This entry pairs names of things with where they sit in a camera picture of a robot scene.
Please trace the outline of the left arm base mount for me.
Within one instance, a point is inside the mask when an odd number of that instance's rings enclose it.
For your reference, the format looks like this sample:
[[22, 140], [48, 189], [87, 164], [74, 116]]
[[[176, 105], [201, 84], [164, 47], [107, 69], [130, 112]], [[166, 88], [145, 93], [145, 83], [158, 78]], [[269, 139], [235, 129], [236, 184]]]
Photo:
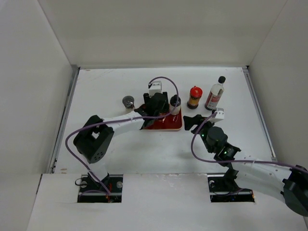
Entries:
[[121, 203], [123, 175], [108, 174], [100, 183], [90, 174], [81, 175], [75, 180], [78, 187], [78, 203]]

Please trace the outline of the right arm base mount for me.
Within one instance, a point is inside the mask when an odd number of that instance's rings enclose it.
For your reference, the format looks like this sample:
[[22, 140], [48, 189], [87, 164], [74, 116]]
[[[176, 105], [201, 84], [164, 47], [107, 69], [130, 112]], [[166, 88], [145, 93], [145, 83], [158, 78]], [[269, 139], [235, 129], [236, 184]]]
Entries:
[[225, 173], [207, 175], [212, 203], [255, 202], [252, 190], [240, 188], [235, 183], [237, 173], [236, 170], [228, 169]]

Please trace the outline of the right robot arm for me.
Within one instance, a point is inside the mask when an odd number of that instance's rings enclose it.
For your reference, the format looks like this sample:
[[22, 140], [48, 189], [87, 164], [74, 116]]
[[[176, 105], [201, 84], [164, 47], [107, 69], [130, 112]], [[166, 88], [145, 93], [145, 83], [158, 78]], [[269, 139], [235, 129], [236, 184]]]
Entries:
[[212, 160], [194, 158], [205, 163], [226, 167], [223, 185], [228, 190], [250, 189], [286, 204], [293, 212], [308, 215], [308, 171], [300, 165], [262, 161], [228, 142], [228, 136], [215, 123], [223, 119], [223, 112], [216, 109], [208, 117], [184, 116], [184, 128], [200, 136]]

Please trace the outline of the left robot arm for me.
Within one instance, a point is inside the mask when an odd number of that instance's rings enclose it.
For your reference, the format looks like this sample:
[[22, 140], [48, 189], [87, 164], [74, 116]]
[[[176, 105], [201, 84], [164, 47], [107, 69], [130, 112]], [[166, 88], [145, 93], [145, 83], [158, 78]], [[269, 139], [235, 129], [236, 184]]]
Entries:
[[84, 126], [96, 126], [80, 131], [73, 140], [77, 151], [95, 168], [89, 176], [92, 178], [92, 187], [98, 192], [106, 190], [108, 172], [97, 163], [106, 154], [112, 138], [129, 131], [148, 128], [154, 124], [158, 116], [169, 111], [167, 92], [157, 92], [152, 97], [145, 93], [143, 97], [144, 104], [125, 115], [110, 119], [91, 116]]

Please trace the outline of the black-cap white salt bottle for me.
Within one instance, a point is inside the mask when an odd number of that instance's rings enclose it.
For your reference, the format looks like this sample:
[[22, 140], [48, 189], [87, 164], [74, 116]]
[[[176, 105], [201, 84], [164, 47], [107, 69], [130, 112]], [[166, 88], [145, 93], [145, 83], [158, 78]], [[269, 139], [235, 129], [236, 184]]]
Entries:
[[178, 115], [181, 109], [181, 99], [177, 95], [170, 98], [169, 111], [173, 116]]

